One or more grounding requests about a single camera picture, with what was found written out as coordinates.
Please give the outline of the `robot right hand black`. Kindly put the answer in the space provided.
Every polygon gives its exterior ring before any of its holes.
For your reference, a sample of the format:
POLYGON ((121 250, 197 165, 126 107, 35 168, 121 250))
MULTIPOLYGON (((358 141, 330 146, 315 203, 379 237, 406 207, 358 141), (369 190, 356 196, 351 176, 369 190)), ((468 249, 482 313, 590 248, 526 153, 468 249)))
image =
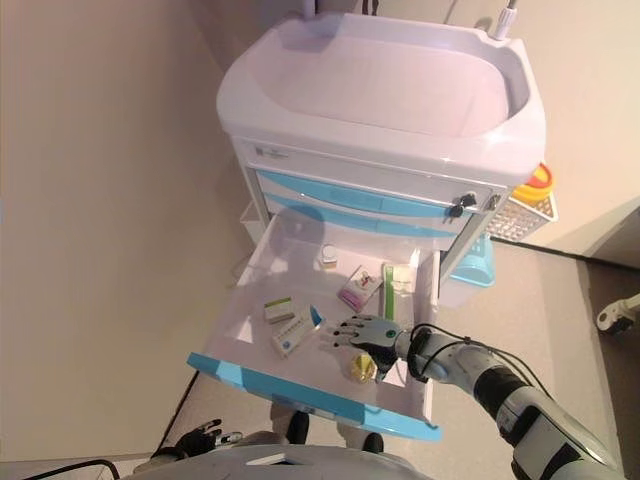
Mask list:
POLYGON ((373 315, 353 315, 336 325, 321 327, 318 348, 337 361, 342 377, 358 383, 353 359, 367 354, 375 366, 373 381, 381 383, 398 360, 406 359, 409 331, 395 322, 373 315))

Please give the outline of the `robot left hand black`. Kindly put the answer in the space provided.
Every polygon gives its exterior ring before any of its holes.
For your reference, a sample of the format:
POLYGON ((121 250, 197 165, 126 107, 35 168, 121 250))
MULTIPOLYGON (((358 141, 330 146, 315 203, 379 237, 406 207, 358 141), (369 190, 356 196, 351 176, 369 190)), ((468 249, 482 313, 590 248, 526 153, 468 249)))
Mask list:
POLYGON ((213 419, 184 434, 175 447, 187 457, 195 457, 219 447, 235 444, 242 438, 241 432, 224 432, 222 420, 213 419))

